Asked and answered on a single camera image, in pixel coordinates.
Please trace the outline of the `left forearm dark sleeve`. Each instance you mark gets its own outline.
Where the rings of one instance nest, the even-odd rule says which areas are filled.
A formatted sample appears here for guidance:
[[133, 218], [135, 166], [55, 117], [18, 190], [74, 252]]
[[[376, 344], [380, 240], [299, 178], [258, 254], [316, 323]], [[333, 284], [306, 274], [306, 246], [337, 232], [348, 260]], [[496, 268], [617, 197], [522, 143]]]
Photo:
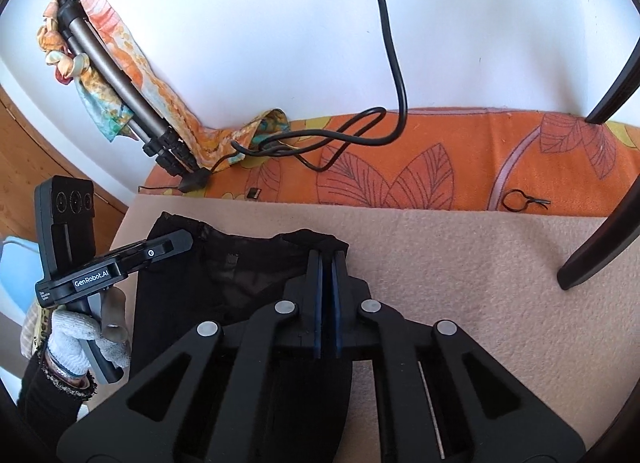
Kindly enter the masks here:
[[58, 462], [58, 442], [95, 392], [96, 382], [89, 373], [75, 379], [51, 359], [46, 348], [34, 353], [22, 378], [17, 411], [40, 443], [43, 462]]

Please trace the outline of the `left white knit glove hand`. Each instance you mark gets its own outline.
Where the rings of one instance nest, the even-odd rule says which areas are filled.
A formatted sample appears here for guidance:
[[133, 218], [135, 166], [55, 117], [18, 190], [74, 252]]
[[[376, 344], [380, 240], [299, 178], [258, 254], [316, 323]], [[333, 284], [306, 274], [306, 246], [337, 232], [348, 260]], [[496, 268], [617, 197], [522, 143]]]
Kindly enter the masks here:
[[74, 379], [85, 376], [91, 367], [81, 341], [94, 342], [99, 354], [115, 367], [129, 367], [130, 352], [127, 343], [113, 342], [104, 337], [99, 323], [83, 313], [54, 310], [46, 353], [58, 368]]

